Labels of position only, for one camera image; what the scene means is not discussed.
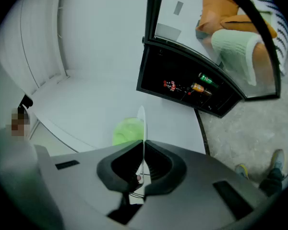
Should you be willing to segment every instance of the green can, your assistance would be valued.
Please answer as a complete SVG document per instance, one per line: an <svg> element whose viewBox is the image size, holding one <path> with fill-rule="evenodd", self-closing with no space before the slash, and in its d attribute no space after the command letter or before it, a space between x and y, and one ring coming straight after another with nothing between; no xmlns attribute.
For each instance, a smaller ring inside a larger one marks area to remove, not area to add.
<svg viewBox="0 0 288 230"><path fill-rule="evenodd" d="M212 81L212 79L210 79L209 77L207 77L205 74L203 74L202 72L198 75L198 77L200 78L200 80L202 80L202 81L204 81L204 82L206 82L206 83L208 83L208 84L211 84L212 86L214 86L214 87L218 87L218 85L217 84L215 84L213 81Z"/></svg>

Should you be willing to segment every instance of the white wall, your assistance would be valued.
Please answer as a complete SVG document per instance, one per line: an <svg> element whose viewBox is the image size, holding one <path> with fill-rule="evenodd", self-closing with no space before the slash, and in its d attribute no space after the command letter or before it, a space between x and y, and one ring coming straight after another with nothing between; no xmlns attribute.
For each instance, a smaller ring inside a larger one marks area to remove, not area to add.
<svg viewBox="0 0 288 230"><path fill-rule="evenodd" d="M0 128L11 124L12 108L17 108L24 92L15 84L0 64Z"/></svg>
<svg viewBox="0 0 288 230"><path fill-rule="evenodd" d="M32 96L66 73L57 36L59 0L17 0L0 26L0 64Z"/></svg>
<svg viewBox="0 0 288 230"><path fill-rule="evenodd" d="M62 0L67 69L96 78L137 81L146 0Z"/></svg>

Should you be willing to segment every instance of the sneaker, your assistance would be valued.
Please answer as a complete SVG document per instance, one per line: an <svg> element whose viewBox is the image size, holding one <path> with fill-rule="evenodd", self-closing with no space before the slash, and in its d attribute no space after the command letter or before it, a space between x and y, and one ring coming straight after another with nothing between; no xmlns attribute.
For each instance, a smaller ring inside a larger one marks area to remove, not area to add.
<svg viewBox="0 0 288 230"><path fill-rule="evenodd" d="M242 175L244 178L249 179L248 169L243 163L236 166L235 172L239 175Z"/></svg>
<svg viewBox="0 0 288 230"><path fill-rule="evenodd" d="M271 169L283 170L285 164L285 154L282 149L275 150L271 159Z"/></svg>

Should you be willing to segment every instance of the white floor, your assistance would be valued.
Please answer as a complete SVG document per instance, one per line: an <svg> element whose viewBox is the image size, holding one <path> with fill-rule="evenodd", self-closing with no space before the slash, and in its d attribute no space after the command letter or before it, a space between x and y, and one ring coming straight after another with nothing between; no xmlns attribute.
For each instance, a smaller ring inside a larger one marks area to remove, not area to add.
<svg viewBox="0 0 288 230"><path fill-rule="evenodd" d="M93 150L111 146L115 126L124 118L136 116L143 105L148 139L205 153L192 108L138 92L135 88L127 83L71 77L45 91L39 101L35 101L34 113L42 122L47 118L65 132L65 137L77 139ZM68 138L60 139L73 149L83 151L73 147Z"/></svg>
<svg viewBox="0 0 288 230"><path fill-rule="evenodd" d="M58 140L42 123L39 123L31 136L32 145L40 145L47 149L50 156L76 153Z"/></svg>

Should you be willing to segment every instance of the glass door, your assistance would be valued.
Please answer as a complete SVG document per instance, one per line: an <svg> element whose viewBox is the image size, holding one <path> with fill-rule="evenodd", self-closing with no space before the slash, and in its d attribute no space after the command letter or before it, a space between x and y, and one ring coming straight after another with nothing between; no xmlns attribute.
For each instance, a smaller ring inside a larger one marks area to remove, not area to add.
<svg viewBox="0 0 288 230"><path fill-rule="evenodd" d="M246 100L279 98L276 16L262 0L148 0L144 43L201 61Z"/></svg>

